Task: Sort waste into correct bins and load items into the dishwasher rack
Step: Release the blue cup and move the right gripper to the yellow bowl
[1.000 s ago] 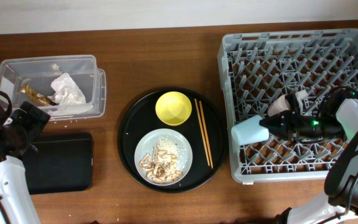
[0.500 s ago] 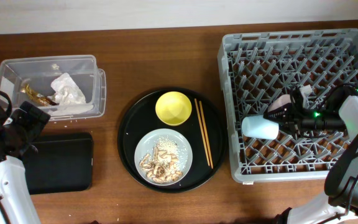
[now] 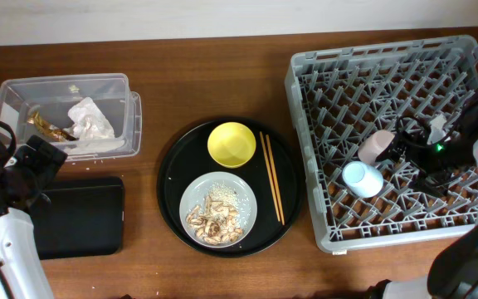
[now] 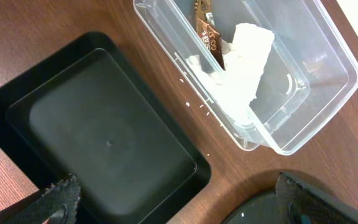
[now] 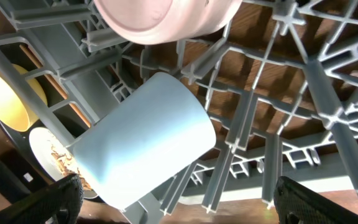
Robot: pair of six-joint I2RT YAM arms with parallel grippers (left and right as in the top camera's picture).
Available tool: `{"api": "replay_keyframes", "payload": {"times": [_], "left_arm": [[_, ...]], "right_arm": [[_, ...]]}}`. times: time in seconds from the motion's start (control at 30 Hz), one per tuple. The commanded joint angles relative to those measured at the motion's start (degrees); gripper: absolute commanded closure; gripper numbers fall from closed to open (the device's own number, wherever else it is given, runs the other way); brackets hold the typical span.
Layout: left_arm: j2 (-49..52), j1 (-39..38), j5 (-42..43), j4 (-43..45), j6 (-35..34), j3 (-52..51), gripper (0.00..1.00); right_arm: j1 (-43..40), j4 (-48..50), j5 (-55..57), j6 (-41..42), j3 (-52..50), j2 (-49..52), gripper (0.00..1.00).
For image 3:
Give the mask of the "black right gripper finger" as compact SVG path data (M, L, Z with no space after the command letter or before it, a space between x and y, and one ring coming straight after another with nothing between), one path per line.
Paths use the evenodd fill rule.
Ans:
M402 154L403 147L397 141L393 140L389 146L376 157L375 161L383 162L385 160L391 160L396 163L400 160Z
M436 198L445 196L445 189L443 187L432 184L425 177L418 177L413 180L411 182L411 188L414 191L425 193Z

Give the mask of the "pink plastic cup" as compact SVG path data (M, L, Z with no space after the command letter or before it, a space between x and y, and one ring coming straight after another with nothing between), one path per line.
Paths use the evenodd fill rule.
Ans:
M395 135L387 130L379 130L370 135L358 148L358 158L369 165L391 144Z

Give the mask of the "light blue plastic cup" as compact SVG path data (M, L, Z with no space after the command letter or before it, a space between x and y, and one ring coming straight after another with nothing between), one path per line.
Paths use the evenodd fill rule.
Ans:
M382 174L361 161L353 161L343 168L343 181L346 186L361 198L376 196L383 188Z

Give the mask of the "white napkin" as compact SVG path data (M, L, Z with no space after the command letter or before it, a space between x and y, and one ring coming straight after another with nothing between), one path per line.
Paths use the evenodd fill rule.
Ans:
M103 153L124 145L123 140L115 140L114 128L90 97L73 105L67 114L74 124L65 131L79 141L64 148L67 154Z

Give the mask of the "wooden chopstick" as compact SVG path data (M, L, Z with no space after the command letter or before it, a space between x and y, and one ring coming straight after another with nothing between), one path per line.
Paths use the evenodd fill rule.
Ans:
M276 193L276 202L277 202L277 208L280 214L280 222L283 226L285 226L285 215L284 215L284 210L281 202L281 196L280 196L280 186L277 178L277 172L276 172L276 164L274 160L274 155L271 147L271 139L269 135L266 135L266 145L267 145L267 150L268 150L268 157L269 157L269 163L271 167L271 175L273 179L273 185Z
M262 147L262 152L263 152L263 156L264 156L264 160L265 160L266 172L267 172L269 183L270 183L271 196L272 196L274 208L275 208L275 211L276 211L277 221L281 223L280 211L279 211L278 205L277 205L275 186L274 186L273 178L272 178L271 165L270 165L269 157L268 157L268 153L267 153L265 137L264 137L262 131L259 132L259 136L260 136L260 140L261 140L261 147Z

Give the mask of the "yellow plastic bowl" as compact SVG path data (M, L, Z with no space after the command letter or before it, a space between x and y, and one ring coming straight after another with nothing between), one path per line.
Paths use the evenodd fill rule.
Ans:
M256 137L246 125L226 122L210 133L207 150L211 158L221 166L239 168L254 156Z

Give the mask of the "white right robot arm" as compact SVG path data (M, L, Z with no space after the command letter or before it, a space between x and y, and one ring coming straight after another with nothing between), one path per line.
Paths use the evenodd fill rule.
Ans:
M464 104L451 129L433 144L427 143L430 128L409 134L405 119L395 123L393 142L379 155L380 160L405 158L419 170L410 185L429 195L443 195L442 186L452 181L456 170L476 167L478 173L478 94ZM383 280L370 287L367 298L478 298L478 199L476 225L435 258L425 277L406 282Z

